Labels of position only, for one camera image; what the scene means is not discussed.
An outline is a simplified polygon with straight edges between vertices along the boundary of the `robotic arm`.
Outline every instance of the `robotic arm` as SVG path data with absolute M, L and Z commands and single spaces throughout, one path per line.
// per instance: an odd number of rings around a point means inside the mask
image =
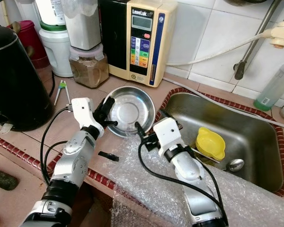
M 65 144 L 46 192 L 35 203 L 21 227 L 65 227 L 70 223 L 71 208 L 87 174 L 96 139 L 103 136 L 106 126 L 117 124 L 105 121 L 114 102 L 109 97 L 93 113 L 92 100 L 75 98 L 71 101 L 81 130 Z
M 159 155 L 164 156 L 175 166 L 176 176 L 180 181 L 213 195 L 211 189 L 206 185 L 203 165 L 188 153 L 190 148 L 182 140 L 177 123 L 173 118 L 167 117 L 155 124 L 154 133 L 151 135 L 145 135 L 139 123 L 136 122 L 135 126 L 148 151 L 158 147 Z M 183 192 L 193 227 L 226 226 L 223 213 L 213 200 L 186 186 L 183 186 Z

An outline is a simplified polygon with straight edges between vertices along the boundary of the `yellow plastic cup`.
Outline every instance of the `yellow plastic cup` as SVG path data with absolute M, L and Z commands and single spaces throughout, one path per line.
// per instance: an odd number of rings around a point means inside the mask
M 217 161 L 225 158 L 225 141 L 219 134 L 205 127 L 199 128 L 195 144 L 198 150 L 208 157 Z

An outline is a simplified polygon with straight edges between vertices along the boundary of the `faucet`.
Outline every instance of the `faucet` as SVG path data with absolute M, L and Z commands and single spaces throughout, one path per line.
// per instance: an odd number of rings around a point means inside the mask
M 281 0 L 274 0 L 267 13 L 265 14 L 259 28 L 257 29 L 256 35 L 264 32 L 264 30 L 267 27 L 267 24 L 271 18 L 271 16 L 273 15 L 273 13 L 275 12 L 275 9 L 277 8 L 277 6 L 279 5 L 279 3 L 281 2 Z M 234 69 L 234 76 L 235 79 L 240 80 L 243 78 L 244 75 L 244 71 L 245 69 L 249 66 L 250 62 L 252 61 L 252 59 L 255 57 L 257 51 L 259 50 L 259 48 L 261 47 L 262 43 L 264 42 L 264 39 L 259 39 L 259 40 L 255 40 L 253 42 L 250 43 L 248 49 L 246 50 L 243 58 L 233 66 Z

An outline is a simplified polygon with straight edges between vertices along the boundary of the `red tile edging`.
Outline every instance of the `red tile edging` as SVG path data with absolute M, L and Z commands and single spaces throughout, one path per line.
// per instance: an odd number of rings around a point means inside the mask
M 193 92 L 183 88 L 183 87 L 178 87 L 176 89 L 171 90 L 166 98 L 164 99 L 164 101 L 162 102 L 162 105 L 160 107 L 160 109 L 164 109 L 168 103 L 168 101 L 170 100 L 170 97 L 178 92 L 186 92 L 186 93 L 190 93 L 193 94 Z M 256 110 L 244 105 L 240 105 L 234 102 L 231 102 L 229 100 L 226 99 L 222 99 L 222 98 L 218 98 L 206 93 L 201 92 L 203 95 L 211 98 L 212 100 L 225 104 L 225 105 L 229 105 L 232 107 L 236 107 L 238 109 L 253 113 L 253 114 L 257 114 L 261 117 L 267 118 L 269 120 L 275 121 L 271 116 L 269 116 L 268 114 L 260 111 L 260 110 Z M 160 113 L 157 112 L 156 114 L 156 121 L 158 121 L 160 118 Z M 282 170 L 283 170 L 283 175 L 284 175 L 284 133 L 283 133 L 283 129 L 279 126 L 273 125 L 273 127 L 275 128 L 275 131 L 277 133 L 277 138 L 278 138 L 278 145 L 279 145 L 279 150 L 280 150 L 280 156 L 281 156 L 281 163 L 282 163 Z M 4 149 L 6 149 L 8 152 L 10 152 L 11 154 L 15 155 L 16 157 L 20 158 L 21 160 L 23 160 L 24 162 L 26 162 L 27 164 L 41 170 L 40 168 L 40 161 L 29 156 L 28 154 L 26 154 L 25 152 L 23 152 L 22 150 L 16 148 L 15 146 L 13 146 L 12 144 L 6 142 L 4 139 L 0 138 L 0 146 L 3 147 Z M 61 153 L 59 153 L 51 162 L 50 164 L 47 165 L 47 170 L 48 172 L 51 174 L 53 172 L 53 169 L 57 163 L 57 161 L 61 158 Z M 109 189 L 113 190 L 118 190 L 118 187 L 115 182 L 109 180 L 107 177 L 97 173 L 96 171 L 92 170 L 92 169 L 88 169 L 88 175 L 87 177 L 101 183 L 102 185 L 108 187 Z M 274 194 L 283 197 L 284 196 L 284 183 L 283 186 L 280 190 L 274 192 Z M 122 193 L 122 195 L 134 202 L 136 202 L 137 204 L 145 207 L 143 204 L 141 204 L 136 198 L 134 198 L 133 196 L 127 194 L 127 193 Z

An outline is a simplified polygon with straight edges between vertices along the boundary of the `countertop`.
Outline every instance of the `countertop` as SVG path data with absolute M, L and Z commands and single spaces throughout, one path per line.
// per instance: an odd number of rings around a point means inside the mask
M 38 71 L 39 76 L 41 80 L 44 83 L 44 86 L 46 90 L 49 92 L 52 87 L 52 79 L 51 79 L 51 68 L 48 67 L 43 70 Z M 254 108 L 253 106 L 253 100 L 249 98 L 245 98 L 230 92 L 226 92 L 223 90 L 219 90 L 207 85 L 199 84 L 187 79 L 183 79 L 171 74 L 166 73 L 165 77 L 172 78 L 180 83 L 184 83 L 185 85 L 198 90 L 200 92 L 204 92 L 213 96 L 217 96 L 219 98 L 227 99 L 236 103 L 239 103 L 241 105 L 245 105 L 251 108 Z M 55 83 L 56 87 L 53 92 L 53 95 L 51 97 L 51 100 L 54 101 L 58 84 L 60 83 L 60 80 L 62 78 L 55 77 Z M 88 87 L 84 87 L 78 83 L 76 83 L 73 79 L 63 79 L 66 81 L 68 86 L 68 91 L 70 94 L 70 98 L 77 98 L 77 97 L 88 97 L 93 100 L 94 107 L 97 107 L 98 104 L 101 102 L 103 98 L 107 96 L 107 94 L 120 86 L 135 86 L 139 87 L 142 90 L 146 91 L 150 97 L 152 98 L 156 111 L 161 106 L 163 100 L 165 99 L 168 92 L 172 89 L 177 88 L 178 86 L 162 81 L 161 84 L 157 88 L 148 87 L 142 84 L 138 84 L 132 81 L 127 81 L 124 79 L 120 79 L 114 76 L 110 76 L 107 81 L 105 81 L 101 86 L 99 86 L 97 89 L 91 89 Z M 64 90 L 60 92 L 57 105 L 55 107 L 55 111 L 59 111 L 60 109 L 64 108 L 65 105 L 68 103 L 67 96 Z M 276 121 L 284 123 L 284 119 L 281 118 L 279 115 L 280 108 L 274 106 L 271 111 L 266 112 L 268 115 L 272 116 Z M 3 139 L 2 143 L 0 143 L 0 153 L 7 157 L 9 160 L 15 162 L 19 166 L 23 167 L 24 169 L 28 170 L 32 174 L 38 176 L 41 179 L 40 171 L 38 170 L 38 165 L 33 167 L 34 163 L 31 163 L 30 165 L 27 165 L 29 163 L 29 157 L 32 157 L 34 159 L 39 160 L 39 150 L 40 150 L 40 141 L 43 135 L 43 132 L 46 128 L 47 124 L 40 127 L 39 129 L 28 131 L 28 132 L 13 132 L 10 131 L 7 134 L 0 134 L 0 138 Z M 72 113 L 63 112 L 60 114 L 52 126 L 50 127 L 49 132 L 47 133 L 47 136 L 45 138 L 45 146 L 44 146 L 44 152 L 47 150 L 47 148 L 62 140 L 69 140 L 72 135 L 79 130 L 79 124 L 74 119 Z M 107 153 L 113 153 L 115 155 L 118 155 L 115 148 L 122 142 L 122 138 L 114 135 L 109 130 L 106 130 L 104 136 L 102 138 L 99 138 L 97 140 L 96 148 L 95 148 L 95 154 L 97 154 L 99 151 L 104 151 Z M 11 146 L 14 146 L 18 148 L 19 150 L 26 153 L 28 156 L 24 156 L 22 154 L 21 157 L 17 157 L 17 154 L 12 154 L 13 152 L 8 151 L 8 148 L 4 146 L 5 144 L 9 144 Z M 58 155 L 59 151 L 61 151 L 62 145 L 59 147 L 56 147 L 55 150 L 53 150 L 48 158 L 48 164 Z M 89 163 L 89 168 L 94 170 L 97 174 L 100 174 L 102 176 L 107 175 L 107 169 L 102 165 L 104 162 L 104 157 L 100 157 L 98 155 L 94 155 L 92 160 Z M 104 184 L 100 184 L 99 180 L 87 180 L 87 182 L 101 191 L 107 193 L 108 195 L 112 195 L 112 190 L 104 187 Z

